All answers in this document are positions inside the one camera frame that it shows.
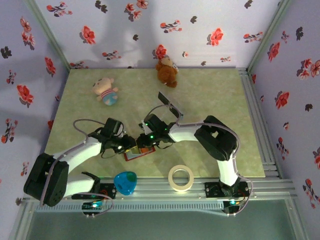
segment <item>plush toy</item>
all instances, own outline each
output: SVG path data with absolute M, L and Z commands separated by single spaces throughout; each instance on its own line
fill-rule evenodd
M 98 101 L 103 101 L 106 105 L 113 105 L 117 102 L 118 96 L 116 92 L 118 88 L 112 88 L 113 78 L 104 77 L 93 84 L 92 91 L 98 95 Z
M 177 86 L 176 74 L 179 70 L 168 56 L 160 59 L 155 69 L 158 71 L 158 79 L 163 84 L 171 88 Z

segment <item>stuffed pig toy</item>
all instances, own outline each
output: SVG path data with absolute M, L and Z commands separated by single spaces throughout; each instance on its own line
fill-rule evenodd
M 97 94 L 97 100 L 103 101 L 106 105 L 113 105 L 117 102 L 118 88 L 112 88 L 111 84 L 114 82 L 113 78 L 104 77 L 93 84 L 92 91 Z

